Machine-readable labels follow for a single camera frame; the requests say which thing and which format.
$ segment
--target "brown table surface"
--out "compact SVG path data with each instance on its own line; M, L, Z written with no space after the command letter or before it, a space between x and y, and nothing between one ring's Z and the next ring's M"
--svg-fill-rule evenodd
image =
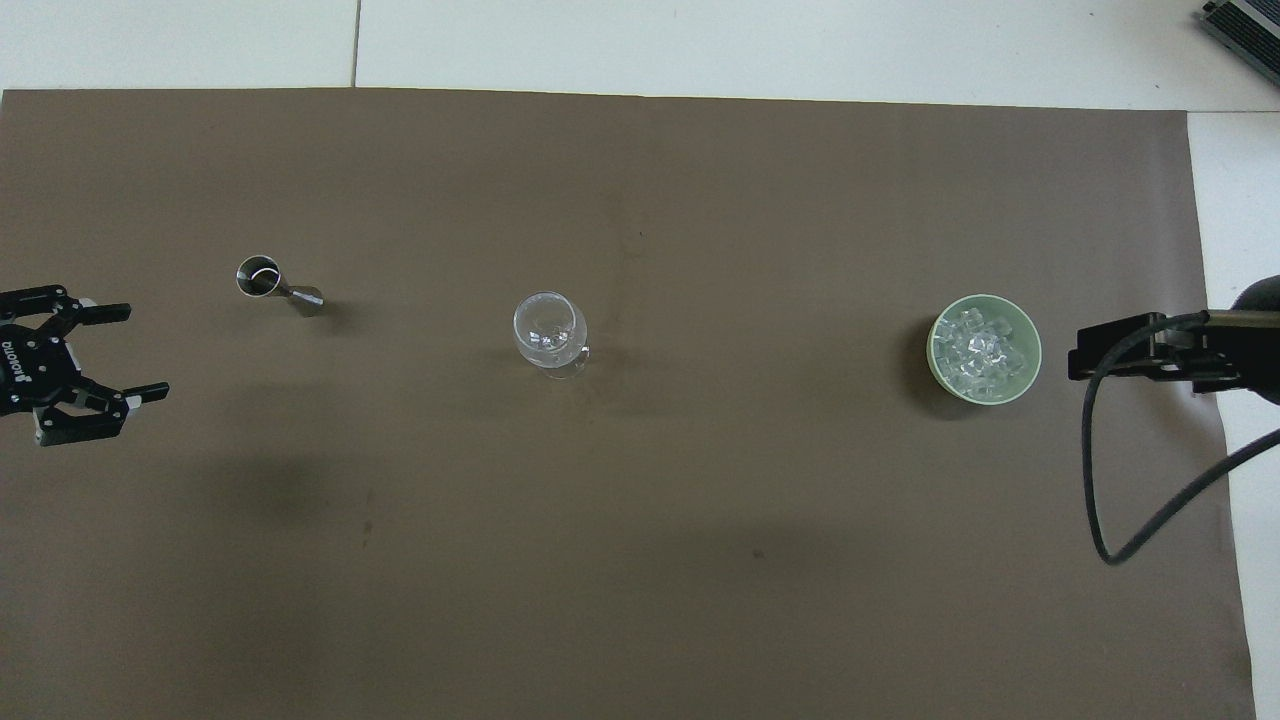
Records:
M1093 555L1078 328L1204 306L1181 113L6 91L0 288L131 302L0 427L4 717L1252 717L1226 487ZM330 307L233 282L276 258ZM511 311L559 290L588 373ZM1039 327L1007 406L927 324ZM1112 380L1112 541L1224 455Z

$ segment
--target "white tile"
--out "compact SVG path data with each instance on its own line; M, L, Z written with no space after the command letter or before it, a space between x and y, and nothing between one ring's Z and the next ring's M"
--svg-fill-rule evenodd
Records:
M356 0L0 0L0 88L351 83Z
M364 0L357 85L1280 109L1199 0Z
M1188 119L1204 282L1229 307L1254 281L1280 274L1280 114L1193 114ZM1231 450L1280 428L1280 406L1253 393L1219 397ZM1244 623L1260 719L1280 719L1280 448L1231 473Z

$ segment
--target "jigger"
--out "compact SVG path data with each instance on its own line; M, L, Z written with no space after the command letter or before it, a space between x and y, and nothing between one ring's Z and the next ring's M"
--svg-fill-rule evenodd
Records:
M324 307L324 295L319 288L291 286L280 273L280 265L266 255L253 255L236 270L236 284L250 297L283 297L298 313L315 315Z

